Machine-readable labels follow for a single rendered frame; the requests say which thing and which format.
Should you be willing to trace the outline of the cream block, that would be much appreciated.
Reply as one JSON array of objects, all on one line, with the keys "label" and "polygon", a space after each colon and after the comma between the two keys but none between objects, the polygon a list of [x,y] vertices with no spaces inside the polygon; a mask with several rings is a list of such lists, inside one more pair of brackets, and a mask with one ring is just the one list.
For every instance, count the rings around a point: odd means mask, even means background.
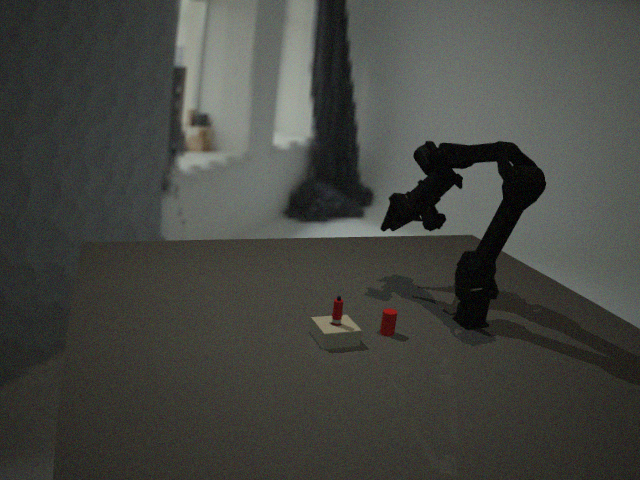
[{"label": "cream block", "polygon": [[340,326],[332,325],[333,316],[311,317],[310,333],[323,349],[360,346],[362,330],[348,315]]}]

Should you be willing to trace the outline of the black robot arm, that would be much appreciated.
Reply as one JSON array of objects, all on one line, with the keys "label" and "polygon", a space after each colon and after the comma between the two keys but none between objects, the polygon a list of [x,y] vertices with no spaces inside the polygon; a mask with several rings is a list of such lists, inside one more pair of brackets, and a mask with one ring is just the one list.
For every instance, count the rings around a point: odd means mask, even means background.
[{"label": "black robot arm", "polygon": [[[492,218],[487,231],[476,250],[466,251],[457,263],[455,273],[455,296],[458,296],[456,315],[453,320],[465,330],[488,328],[486,323],[491,299],[498,296],[495,282],[496,259],[520,219],[522,212],[535,203],[545,190],[544,173],[532,159],[523,154],[512,142],[460,145],[426,141],[414,152],[419,164],[434,191],[443,196],[455,184],[462,188],[463,177],[452,168],[465,169],[480,162],[497,162],[503,180],[503,200]],[[511,163],[510,163],[511,162]],[[511,165],[512,164],[512,165]],[[440,229],[446,222],[439,214],[436,203],[422,201],[415,208],[420,213],[425,229]],[[473,290],[482,288],[482,290]]]}]

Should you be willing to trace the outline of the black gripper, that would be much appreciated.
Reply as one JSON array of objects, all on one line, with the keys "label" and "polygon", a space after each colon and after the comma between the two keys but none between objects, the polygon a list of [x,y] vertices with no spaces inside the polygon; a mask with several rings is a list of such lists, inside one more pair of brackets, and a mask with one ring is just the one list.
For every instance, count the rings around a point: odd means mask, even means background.
[{"label": "black gripper", "polygon": [[415,207],[429,198],[431,199],[428,202],[432,205],[441,200],[441,195],[434,191],[426,178],[417,183],[418,185],[411,192],[407,191],[405,194],[394,193],[388,198],[390,204],[381,224],[382,231],[388,228],[391,231],[395,231],[411,221],[423,221],[420,217],[422,210],[420,209],[419,212],[416,212]]}]

